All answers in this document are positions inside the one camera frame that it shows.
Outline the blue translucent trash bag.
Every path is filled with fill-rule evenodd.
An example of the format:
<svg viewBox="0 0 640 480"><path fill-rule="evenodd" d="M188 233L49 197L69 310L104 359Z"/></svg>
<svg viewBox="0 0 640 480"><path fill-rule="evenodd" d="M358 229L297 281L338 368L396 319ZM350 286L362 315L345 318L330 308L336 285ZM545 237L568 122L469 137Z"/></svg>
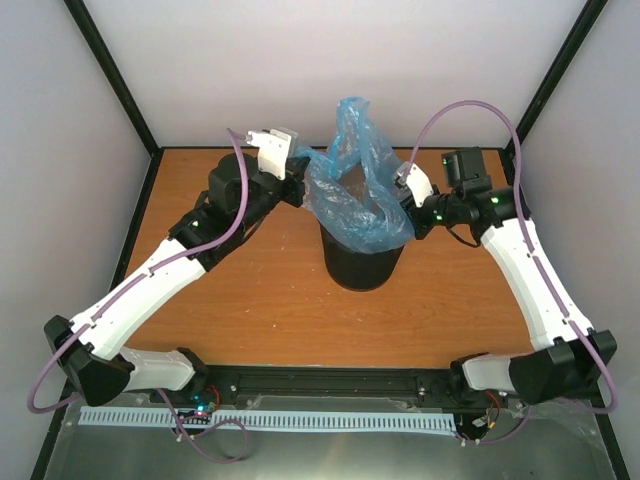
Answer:
<svg viewBox="0 0 640 480"><path fill-rule="evenodd" d="M340 100L336 134L328 149L299 146L295 155L309 159L303 206L345 247L380 253L414 237L394 184L401 161L370 119L367 100Z"/></svg>

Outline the black mesh trash bin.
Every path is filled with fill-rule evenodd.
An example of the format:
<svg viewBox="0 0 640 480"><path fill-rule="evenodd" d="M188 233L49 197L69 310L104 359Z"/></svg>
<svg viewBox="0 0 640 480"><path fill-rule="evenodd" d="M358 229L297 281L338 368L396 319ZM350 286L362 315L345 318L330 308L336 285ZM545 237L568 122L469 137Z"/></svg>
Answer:
<svg viewBox="0 0 640 480"><path fill-rule="evenodd" d="M377 213L365 183L360 165L343 175L338 183L366 210ZM351 250L336 240L320 225L320 235L326 270L339 286L356 292L366 292L381 287L392 275L404 247L377 253Z"/></svg>

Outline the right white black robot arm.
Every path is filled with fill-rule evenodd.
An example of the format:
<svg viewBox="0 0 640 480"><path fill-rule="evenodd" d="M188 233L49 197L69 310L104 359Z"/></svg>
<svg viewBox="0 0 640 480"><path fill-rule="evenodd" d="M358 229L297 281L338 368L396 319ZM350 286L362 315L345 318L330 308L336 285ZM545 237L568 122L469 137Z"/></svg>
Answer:
<svg viewBox="0 0 640 480"><path fill-rule="evenodd" d="M452 388L463 400L477 391L514 394L530 405L589 396L617 349L572 301L549 262L533 220L517 213L514 190L493 186L480 148L445 153L442 192L415 164L394 174L401 206L417 239L435 227L466 225L469 246L493 258L522 312L533 350L522 355L479 353L451 364Z"/></svg>

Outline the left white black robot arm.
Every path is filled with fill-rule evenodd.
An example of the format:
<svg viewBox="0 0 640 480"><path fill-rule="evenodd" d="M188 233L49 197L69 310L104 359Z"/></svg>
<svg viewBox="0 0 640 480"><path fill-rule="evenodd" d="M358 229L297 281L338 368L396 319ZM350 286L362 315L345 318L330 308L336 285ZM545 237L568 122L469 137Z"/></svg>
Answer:
<svg viewBox="0 0 640 480"><path fill-rule="evenodd" d="M308 158L285 159L279 176L251 155L243 159L229 154L219 161L193 209L106 297L72 319L56 315L45 324L58 365L86 404L102 406L136 390L174 391L190 403L206 395L209 369L190 349L125 344L169 299L242 246L278 203L302 205Z"/></svg>

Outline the small green-lit circuit board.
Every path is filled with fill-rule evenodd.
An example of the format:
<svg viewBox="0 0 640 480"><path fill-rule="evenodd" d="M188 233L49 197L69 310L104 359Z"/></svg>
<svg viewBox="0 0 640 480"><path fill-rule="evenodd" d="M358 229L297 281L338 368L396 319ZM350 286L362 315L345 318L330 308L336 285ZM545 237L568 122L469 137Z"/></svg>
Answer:
<svg viewBox="0 0 640 480"><path fill-rule="evenodd" d="M193 410L197 416L211 415L220 409L220 394L215 389L193 396Z"/></svg>

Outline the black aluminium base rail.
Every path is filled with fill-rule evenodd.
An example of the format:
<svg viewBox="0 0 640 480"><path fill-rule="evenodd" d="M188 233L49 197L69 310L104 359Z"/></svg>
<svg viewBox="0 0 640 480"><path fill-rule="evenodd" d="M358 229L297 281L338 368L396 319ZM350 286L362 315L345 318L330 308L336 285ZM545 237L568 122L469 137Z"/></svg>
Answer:
<svg viewBox="0 0 640 480"><path fill-rule="evenodd" d="M241 396L414 398L448 389L448 369L211 365L206 383L224 400Z"/></svg>

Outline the left black frame post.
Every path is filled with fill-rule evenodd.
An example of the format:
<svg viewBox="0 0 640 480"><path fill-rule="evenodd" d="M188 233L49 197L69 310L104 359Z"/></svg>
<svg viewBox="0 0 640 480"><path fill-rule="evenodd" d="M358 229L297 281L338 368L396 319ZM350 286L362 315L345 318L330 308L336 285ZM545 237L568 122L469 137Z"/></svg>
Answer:
<svg viewBox="0 0 640 480"><path fill-rule="evenodd" d="M67 11L71 15L85 43L99 65L113 93L122 106L131 126L135 130L144 149L150 156L160 151L137 102L134 99L116 61L114 60L98 26L88 7L82 0L64 0Z"/></svg>

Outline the black frame post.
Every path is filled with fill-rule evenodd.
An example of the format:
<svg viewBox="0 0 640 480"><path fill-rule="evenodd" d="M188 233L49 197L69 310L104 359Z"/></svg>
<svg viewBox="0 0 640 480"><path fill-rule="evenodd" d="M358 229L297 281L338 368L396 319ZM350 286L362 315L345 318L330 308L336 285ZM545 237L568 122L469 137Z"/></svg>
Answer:
<svg viewBox="0 0 640 480"><path fill-rule="evenodd" d="M590 31L604 11L607 0L588 0L573 22L560 49L518 122L516 133L523 142L542 114L564 74L569 69Z"/></svg>
<svg viewBox="0 0 640 480"><path fill-rule="evenodd" d="M134 99L116 61L114 60L98 26L88 7L82 0L64 0L67 11L71 15L85 43L99 65L113 93L122 106L131 126L135 130L144 149L150 156L160 151L137 102Z"/></svg>

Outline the right black frame post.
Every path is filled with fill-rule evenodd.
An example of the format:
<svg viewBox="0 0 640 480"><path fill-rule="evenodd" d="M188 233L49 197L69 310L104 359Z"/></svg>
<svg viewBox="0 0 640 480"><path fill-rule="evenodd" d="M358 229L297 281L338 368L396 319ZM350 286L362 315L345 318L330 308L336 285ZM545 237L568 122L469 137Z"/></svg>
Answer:
<svg viewBox="0 0 640 480"><path fill-rule="evenodd" d="M564 74L569 69L590 31L604 11L607 0L588 0L573 22L560 49L518 122L516 133L523 142L542 114Z"/></svg>

